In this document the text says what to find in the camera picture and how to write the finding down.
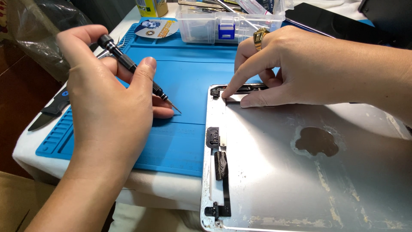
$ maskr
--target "blue latch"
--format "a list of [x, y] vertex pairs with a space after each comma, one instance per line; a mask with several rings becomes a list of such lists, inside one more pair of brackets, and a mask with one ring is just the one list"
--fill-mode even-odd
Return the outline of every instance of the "blue latch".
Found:
[[234, 26], [235, 24], [225, 24], [220, 26], [218, 24], [218, 33], [220, 40], [233, 40], [234, 39]]

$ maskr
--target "left hand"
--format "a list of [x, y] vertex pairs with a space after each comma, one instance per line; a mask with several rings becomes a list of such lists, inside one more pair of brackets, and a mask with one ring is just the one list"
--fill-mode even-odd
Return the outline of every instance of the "left hand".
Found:
[[[80, 178], [128, 175], [142, 152], [153, 116], [170, 118], [171, 106], [152, 95], [156, 60], [146, 57], [134, 74], [115, 58], [97, 59], [88, 45], [107, 34], [101, 25], [63, 31], [57, 42], [69, 62], [67, 83], [75, 148], [68, 170]], [[130, 84], [125, 88], [117, 79]]]

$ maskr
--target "blue silicone mat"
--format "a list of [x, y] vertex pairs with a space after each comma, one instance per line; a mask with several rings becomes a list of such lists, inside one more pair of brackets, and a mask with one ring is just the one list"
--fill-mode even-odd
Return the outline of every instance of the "blue silicone mat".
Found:
[[[120, 44], [125, 40], [125, 45], [121, 50], [136, 63], [148, 56], [157, 60], [154, 80], [182, 114], [175, 111], [171, 119], [153, 120], [146, 146], [134, 168], [201, 177], [207, 90], [210, 85], [229, 83], [237, 45], [185, 43], [179, 31], [163, 39], [142, 38], [134, 34], [138, 25], [133, 24], [123, 37]], [[257, 76], [248, 81], [260, 82]], [[69, 108], [38, 147], [36, 155], [69, 160], [73, 147], [73, 118]]]

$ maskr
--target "gold ring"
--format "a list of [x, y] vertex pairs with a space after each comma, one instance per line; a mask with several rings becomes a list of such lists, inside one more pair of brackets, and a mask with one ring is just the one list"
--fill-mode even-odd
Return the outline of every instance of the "gold ring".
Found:
[[263, 37], [269, 32], [270, 31], [266, 30], [266, 28], [262, 27], [262, 28], [259, 28], [255, 33], [253, 33], [253, 41], [255, 42], [255, 47], [258, 51], [262, 49]]

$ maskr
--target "hand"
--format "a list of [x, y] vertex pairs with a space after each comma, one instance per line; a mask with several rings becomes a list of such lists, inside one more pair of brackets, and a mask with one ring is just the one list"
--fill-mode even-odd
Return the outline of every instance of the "hand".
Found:
[[[222, 97], [231, 96], [259, 75], [269, 89], [248, 94], [240, 102], [242, 107], [361, 102], [401, 117], [406, 112], [400, 105], [399, 109], [392, 106], [405, 103], [402, 97], [411, 92], [411, 54], [286, 26], [267, 34], [259, 52], [253, 38], [239, 44], [235, 74]], [[280, 67], [277, 75], [274, 67]]]
[[[88, 45], [107, 34], [101, 25], [57, 35], [71, 70], [67, 83], [73, 110], [75, 149], [69, 165], [77, 175], [128, 175], [143, 150], [153, 116], [170, 118], [171, 106], [152, 95], [156, 60], [143, 59], [134, 74], [115, 58], [98, 60]], [[130, 84], [125, 88], [116, 78]]]

